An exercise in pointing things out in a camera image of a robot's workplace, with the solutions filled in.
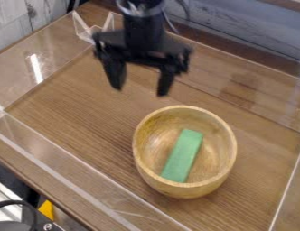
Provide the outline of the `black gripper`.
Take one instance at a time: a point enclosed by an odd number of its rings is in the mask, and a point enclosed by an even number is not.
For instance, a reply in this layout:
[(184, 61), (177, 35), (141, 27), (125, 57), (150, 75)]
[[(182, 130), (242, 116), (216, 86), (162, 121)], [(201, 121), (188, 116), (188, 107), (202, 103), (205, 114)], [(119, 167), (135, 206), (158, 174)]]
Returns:
[(193, 49), (166, 32), (163, 13), (154, 15), (123, 14), (123, 28), (97, 32), (94, 56), (101, 60), (111, 87), (122, 90), (126, 64), (134, 63), (159, 69), (157, 95), (169, 94), (176, 74), (189, 70)]

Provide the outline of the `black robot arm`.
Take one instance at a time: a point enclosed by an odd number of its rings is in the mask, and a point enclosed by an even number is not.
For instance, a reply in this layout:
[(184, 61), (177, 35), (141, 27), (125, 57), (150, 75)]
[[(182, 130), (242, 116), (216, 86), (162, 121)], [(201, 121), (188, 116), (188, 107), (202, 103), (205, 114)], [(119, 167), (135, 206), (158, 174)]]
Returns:
[(126, 64), (159, 69), (157, 95), (163, 97), (174, 78), (189, 70), (193, 48), (166, 32), (165, 23), (177, 31), (165, 13), (166, 0), (117, 0), (123, 28), (95, 32), (94, 56), (99, 59), (111, 87), (122, 90)]

